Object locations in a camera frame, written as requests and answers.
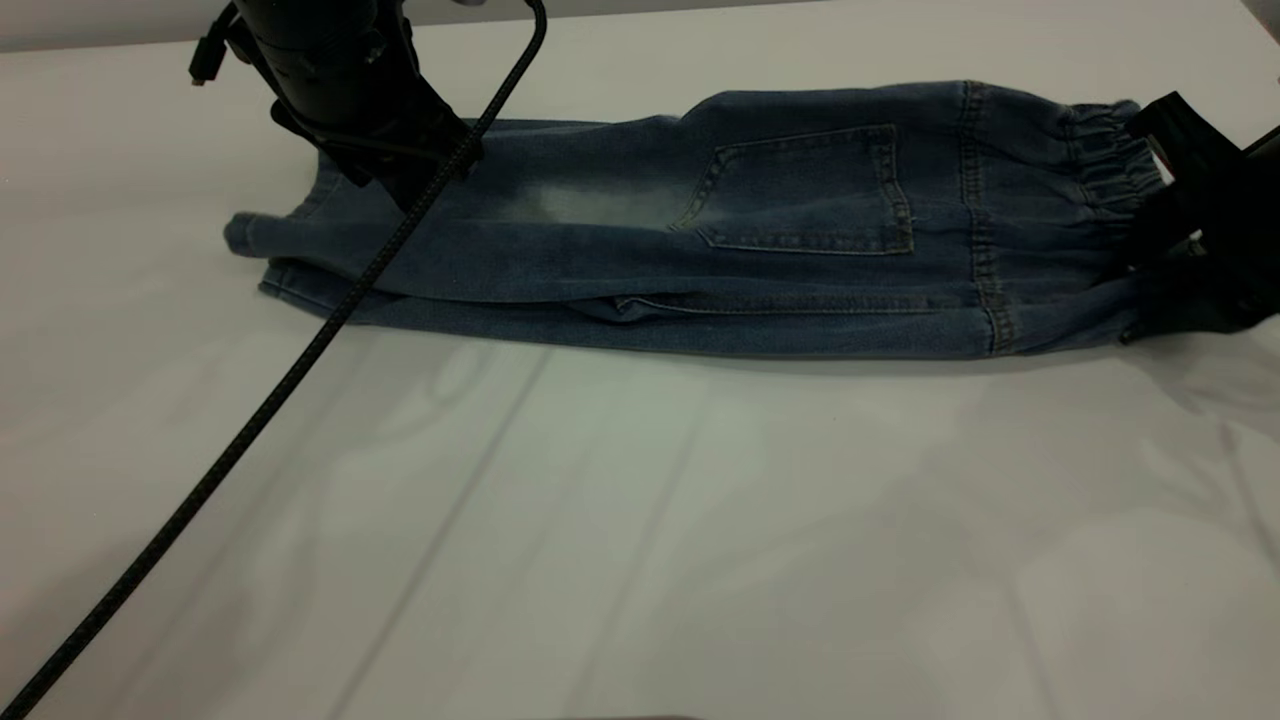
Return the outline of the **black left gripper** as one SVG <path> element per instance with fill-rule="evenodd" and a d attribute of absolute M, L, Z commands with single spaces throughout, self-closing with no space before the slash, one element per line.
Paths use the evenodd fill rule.
<path fill-rule="evenodd" d="M 253 68 L 276 94 L 275 123 L 358 187 L 378 182 L 402 213 L 435 202 L 440 170 L 472 128 L 422 77 L 415 50 L 385 50 L 337 76 L 279 69 L 262 54 Z"/>

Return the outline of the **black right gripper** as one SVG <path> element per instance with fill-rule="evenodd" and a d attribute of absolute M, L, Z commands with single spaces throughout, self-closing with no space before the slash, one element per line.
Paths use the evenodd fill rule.
<path fill-rule="evenodd" d="M 1130 265 L 1174 259 L 1139 272 L 1144 296 L 1120 342 L 1235 334 L 1277 315 L 1277 132 L 1240 149 L 1178 92 L 1128 132 L 1172 177 L 1134 215 Z"/>

